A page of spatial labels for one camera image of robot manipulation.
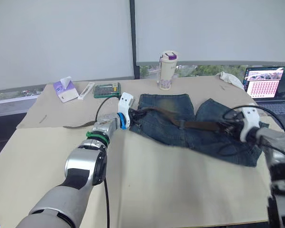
black pole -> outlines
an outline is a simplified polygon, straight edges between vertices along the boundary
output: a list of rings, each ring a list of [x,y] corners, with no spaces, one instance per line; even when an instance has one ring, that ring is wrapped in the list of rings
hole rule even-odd
[[[135,0],[130,0],[131,39],[134,79],[139,79],[139,66],[136,65]]]

jeans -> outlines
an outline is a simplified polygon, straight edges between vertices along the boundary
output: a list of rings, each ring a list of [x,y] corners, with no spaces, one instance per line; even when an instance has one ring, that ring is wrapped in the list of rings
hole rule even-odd
[[[175,120],[184,121],[224,122],[222,116],[230,110],[209,99],[199,107],[195,116],[193,105],[187,94],[142,94],[138,109],[145,107],[166,109],[175,113],[173,117]],[[166,145],[190,148],[214,158],[244,166],[255,167],[262,152],[258,147],[240,142],[226,134],[193,128],[180,129],[157,111],[148,111],[143,118],[135,121],[130,131]]]

laptop screen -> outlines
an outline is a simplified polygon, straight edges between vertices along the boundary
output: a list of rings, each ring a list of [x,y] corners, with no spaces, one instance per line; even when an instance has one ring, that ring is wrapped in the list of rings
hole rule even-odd
[[[243,85],[256,101],[285,101],[285,67],[247,68]]]

white roller blind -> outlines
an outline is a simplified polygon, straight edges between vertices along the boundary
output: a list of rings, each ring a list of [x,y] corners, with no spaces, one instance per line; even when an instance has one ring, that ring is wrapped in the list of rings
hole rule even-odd
[[[0,0],[0,89],[133,76],[128,0]]]
[[[135,0],[137,64],[285,63],[285,0]]]

beige table surface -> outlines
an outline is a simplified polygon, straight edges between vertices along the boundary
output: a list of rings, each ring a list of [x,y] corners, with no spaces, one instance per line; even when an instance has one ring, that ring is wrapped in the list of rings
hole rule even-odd
[[[171,93],[155,88],[152,93],[187,92],[195,109],[209,97],[230,107],[252,101],[244,91],[217,78],[190,79],[176,80],[176,83],[185,82],[182,83],[186,88],[184,91],[183,87],[179,87],[179,92],[172,90]],[[154,83],[151,80],[141,81],[145,85],[144,91],[148,90],[149,83]],[[199,88],[199,92],[203,91],[199,94],[194,83],[199,81],[203,81],[203,85],[213,83],[210,87],[221,91]],[[189,83],[194,89],[189,90]],[[122,81],[122,85],[123,91],[127,91],[126,81]],[[79,104],[75,100],[65,109],[61,105],[60,108],[67,112],[72,110],[71,106],[77,110],[72,117],[64,114],[58,118],[61,109],[46,102],[44,97],[47,93],[43,94],[39,98],[44,102],[43,109],[38,99],[22,123],[22,127],[28,128],[17,129],[0,153],[0,225],[3,228],[15,227],[50,188],[64,180],[65,161],[85,139],[89,129],[59,127],[88,121],[88,117],[78,120],[76,115],[87,104]],[[108,104],[107,112],[115,111],[115,106],[111,105]],[[34,118],[38,110],[43,110],[39,117],[43,118],[44,114],[49,117],[48,121],[45,119],[40,124],[42,127],[38,127],[40,120],[36,122],[39,117]],[[88,110],[86,115],[95,109],[89,107]],[[271,128],[278,129],[270,117],[262,117],[262,120],[270,123]],[[53,123],[56,127],[45,127]],[[263,155],[256,168],[242,167],[189,149],[165,146],[128,130],[119,130],[108,149],[107,179],[113,228],[210,226],[267,219],[269,175]],[[104,193],[103,184],[93,189],[82,228],[105,227]]]
[[[183,77],[173,79],[169,91],[160,90],[154,79],[119,81],[123,92],[134,96],[137,106],[140,94],[176,95],[189,94],[195,112],[207,99],[212,98],[223,105],[233,107],[253,102],[245,91],[225,83],[218,76]],[[75,86],[81,93],[88,82],[77,82]],[[95,99],[89,93],[84,100],[62,103],[52,84],[45,87],[35,104],[17,128],[77,126],[95,119],[96,111],[103,99]],[[117,112],[118,99],[111,98],[101,108],[99,114]]]

